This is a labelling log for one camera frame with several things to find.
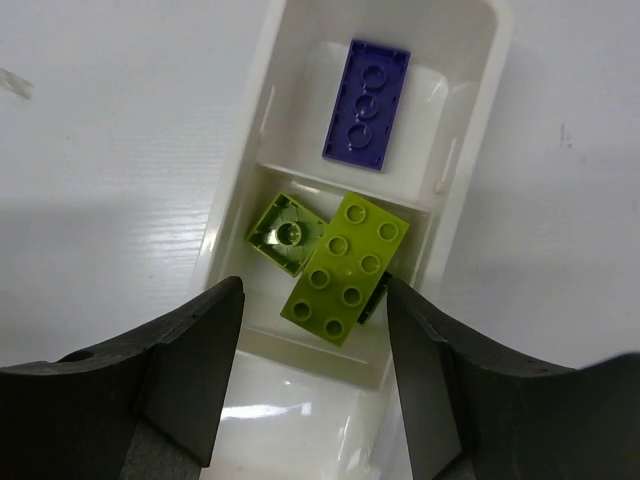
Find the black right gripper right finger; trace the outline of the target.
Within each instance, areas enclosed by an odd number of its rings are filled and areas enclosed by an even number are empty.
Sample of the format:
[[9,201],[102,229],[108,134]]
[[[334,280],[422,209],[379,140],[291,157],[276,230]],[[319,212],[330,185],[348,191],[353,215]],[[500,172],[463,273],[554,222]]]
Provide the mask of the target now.
[[387,291],[416,479],[635,479],[639,356],[571,369],[450,317],[405,282]]

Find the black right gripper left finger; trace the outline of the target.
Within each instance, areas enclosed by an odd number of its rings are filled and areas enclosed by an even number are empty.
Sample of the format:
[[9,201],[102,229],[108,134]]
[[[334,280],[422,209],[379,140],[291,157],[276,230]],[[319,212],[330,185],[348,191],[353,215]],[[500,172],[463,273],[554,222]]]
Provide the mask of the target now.
[[243,317],[236,276],[55,362],[1,371],[5,479],[196,479],[210,465]]

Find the small green lego brick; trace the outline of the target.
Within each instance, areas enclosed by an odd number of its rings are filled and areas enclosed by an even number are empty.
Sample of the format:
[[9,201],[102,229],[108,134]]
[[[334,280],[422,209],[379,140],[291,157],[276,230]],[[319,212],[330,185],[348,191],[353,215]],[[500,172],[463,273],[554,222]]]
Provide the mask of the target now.
[[377,309],[378,305],[380,304],[380,302],[382,301],[386,293],[388,281],[392,277],[393,275],[387,271],[385,271],[384,274],[381,276],[378,284],[373,290],[371,296],[369,297],[363,311],[361,312],[357,320],[357,322],[360,325],[366,324],[367,321],[370,319],[371,315],[375,312],[375,310]]

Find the large green lego brick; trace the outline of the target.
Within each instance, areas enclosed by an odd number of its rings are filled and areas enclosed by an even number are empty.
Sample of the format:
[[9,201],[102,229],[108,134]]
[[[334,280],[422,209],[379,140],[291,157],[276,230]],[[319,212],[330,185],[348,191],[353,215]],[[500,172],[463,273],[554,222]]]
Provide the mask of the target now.
[[408,230],[407,221],[347,193],[280,315],[342,346]]

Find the green square lego brick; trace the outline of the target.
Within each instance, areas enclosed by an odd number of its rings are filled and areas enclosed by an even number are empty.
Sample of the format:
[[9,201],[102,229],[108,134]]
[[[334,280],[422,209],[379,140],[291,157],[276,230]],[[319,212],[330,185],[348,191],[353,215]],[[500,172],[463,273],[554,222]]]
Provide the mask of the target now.
[[298,199],[279,192],[248,231],[246,241],[292,277],[314,253],[328,223]]

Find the blue lego brick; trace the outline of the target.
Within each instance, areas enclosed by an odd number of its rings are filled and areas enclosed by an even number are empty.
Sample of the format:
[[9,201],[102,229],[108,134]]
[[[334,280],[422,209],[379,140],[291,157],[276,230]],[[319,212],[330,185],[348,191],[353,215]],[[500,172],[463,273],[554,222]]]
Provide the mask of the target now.
[[351,41],[322,151],[327,160],[380,172],[411,53]]

